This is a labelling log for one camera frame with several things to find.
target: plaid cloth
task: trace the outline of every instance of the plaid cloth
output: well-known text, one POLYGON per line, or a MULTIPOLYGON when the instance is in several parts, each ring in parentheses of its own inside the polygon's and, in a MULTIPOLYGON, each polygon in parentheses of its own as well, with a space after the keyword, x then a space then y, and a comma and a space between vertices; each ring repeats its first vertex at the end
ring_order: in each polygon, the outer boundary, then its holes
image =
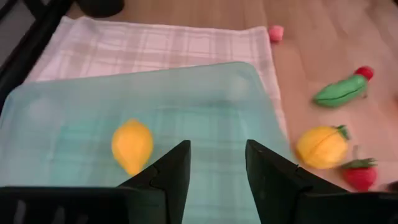
POLYGON ((204 29, 62 18, 27 82, 242 61, 257 69, 287 135, 265 27, 204 29))

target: black frame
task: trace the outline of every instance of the black frame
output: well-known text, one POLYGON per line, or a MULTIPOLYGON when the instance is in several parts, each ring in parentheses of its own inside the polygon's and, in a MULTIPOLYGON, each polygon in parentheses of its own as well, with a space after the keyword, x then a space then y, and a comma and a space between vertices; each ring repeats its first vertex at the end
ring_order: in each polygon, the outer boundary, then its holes
MULTIPOLYGON (((0 9, 0 22, 16 2, 8 0, 0 9)), ((41 0, 24 0, 24 3, 36 20, 0 67, 0 111, 7 95, 22 84, 32 70, 73 0, 52 0, 46 6, 41 0)))

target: red strawberry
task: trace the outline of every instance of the red strawberry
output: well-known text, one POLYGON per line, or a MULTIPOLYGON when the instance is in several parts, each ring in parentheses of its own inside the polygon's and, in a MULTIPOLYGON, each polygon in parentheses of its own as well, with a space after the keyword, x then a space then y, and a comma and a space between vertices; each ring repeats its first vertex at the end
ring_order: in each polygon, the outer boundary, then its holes
POLYGON ((377 178, 375 161, 373 158, 355 159, 344 164, 342 166, 343 178, 356 190, 368 191, 377 178))
POLYGON ((362 66, 357 69, 354 74, 362 75, 369 81, 373 77, 373 68, 369 66, 362 66))

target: green pea pod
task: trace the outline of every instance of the green pea pod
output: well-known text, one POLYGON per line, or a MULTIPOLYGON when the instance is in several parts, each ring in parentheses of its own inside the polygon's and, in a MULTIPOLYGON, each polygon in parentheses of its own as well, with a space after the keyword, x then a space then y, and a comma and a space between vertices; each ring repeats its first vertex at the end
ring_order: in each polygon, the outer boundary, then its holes
POLYGON ((324 87, 313 100, 320 106, 337 107, 357 97, 367 87, 368 80, 362 75, 355 74, 348 79, 324 87))

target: toy lemon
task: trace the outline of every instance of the toy lemon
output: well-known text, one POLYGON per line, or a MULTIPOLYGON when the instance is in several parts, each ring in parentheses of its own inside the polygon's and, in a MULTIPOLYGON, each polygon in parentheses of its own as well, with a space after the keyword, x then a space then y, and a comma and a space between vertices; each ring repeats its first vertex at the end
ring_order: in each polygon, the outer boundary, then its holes
POLYGON ((113 134, 113 156, 129 175, 140 173, 153 148, 149 129, 135 119, 124 123, 113 134))
POLYGON ((297 152, 304 163, 317 169, 329 169, 341 162, 347 152, 345 126, 313 128, 298 140, 297 152))

